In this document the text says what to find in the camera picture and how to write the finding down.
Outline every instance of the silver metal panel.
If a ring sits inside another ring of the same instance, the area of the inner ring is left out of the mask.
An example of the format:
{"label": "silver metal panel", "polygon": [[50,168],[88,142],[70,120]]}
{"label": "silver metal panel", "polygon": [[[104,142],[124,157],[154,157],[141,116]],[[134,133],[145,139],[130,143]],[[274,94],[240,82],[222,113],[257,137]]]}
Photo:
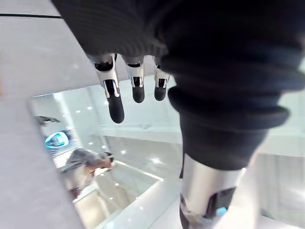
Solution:
{"label": "silver metal panel", "polygon": [[210,197],[236,187],[245,169],[225,171],[210,168],[185,154],[182,196],[188,211],[203,216]]}

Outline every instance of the ceiling light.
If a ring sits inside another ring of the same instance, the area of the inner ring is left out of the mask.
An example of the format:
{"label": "ceiling light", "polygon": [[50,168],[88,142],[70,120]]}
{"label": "ceiling light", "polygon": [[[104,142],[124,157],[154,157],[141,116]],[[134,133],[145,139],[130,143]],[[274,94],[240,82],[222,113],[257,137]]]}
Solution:
{"label": "ceiling light", "polygon": [[154,162],[155,164],[161,164],[161,161],[158,158],[152,158],[151,161]]}

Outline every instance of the robotic finger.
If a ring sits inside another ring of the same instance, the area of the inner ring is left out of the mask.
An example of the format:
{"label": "robotic finger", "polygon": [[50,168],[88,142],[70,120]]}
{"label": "robotic finger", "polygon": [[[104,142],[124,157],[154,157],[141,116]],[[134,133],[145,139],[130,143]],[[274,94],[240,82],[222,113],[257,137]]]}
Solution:
{"label": "robotic finger", "polygon": [[166,86],[170,79],[170,74],[160,69],[160,60],[153,58],[154,60],[154,97],[157,101],[162,101],[166,96]]}
{"label": "robotic finger", "polygon": [[115,123],[121,123],[124,120],[124,108],[119,89],[118,74],[115,67],[116,55],[88,55],[88,57],[93,62],[101,86],[105,90],[110,117]]}
{"label": "robotic finger", "polygon": [[144,93],[144,56],[122,56],[127,65],[128,78],[132,83],[132,97],[136,103],[143,102]]}

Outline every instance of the black fingertip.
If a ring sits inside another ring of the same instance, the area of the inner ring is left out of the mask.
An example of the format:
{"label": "black fingertip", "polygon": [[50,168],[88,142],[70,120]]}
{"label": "black fingertip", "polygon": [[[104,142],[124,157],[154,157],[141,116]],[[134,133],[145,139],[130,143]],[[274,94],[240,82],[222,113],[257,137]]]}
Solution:
{"label": "black fingertip", "polygon": [[144,93],[144,86],[143,87],[133,87],[132,88],[132,96],[133,96],[133,100],[136,103],[141,103],[143,102],[144,98],[145,98],[145,93]]}
{"label": "black fingertip", "polygon": [[154,98],[157,101],[162,101],[166,96],[166,88],[163,87],[155,87],[154,88]]}
{"label": "black fingertip", "polygon": [[121,123],[125,117],[121,96],[110,97],[107,100],[109,103],[109,113],[111,119],[115,123]]}

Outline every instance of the person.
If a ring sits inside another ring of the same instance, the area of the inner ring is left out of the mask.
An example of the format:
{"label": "person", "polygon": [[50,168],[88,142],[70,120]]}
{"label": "person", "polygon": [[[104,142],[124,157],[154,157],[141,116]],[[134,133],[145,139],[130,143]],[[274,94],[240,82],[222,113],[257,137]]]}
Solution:
{"label": "person", "polygon": [[91,184],[97,168],[112,168],[114,157],[108,152],[93,152],[84,148],[75,149],[65,166],[61,167],[67,189],[76,199],[81,191]]}

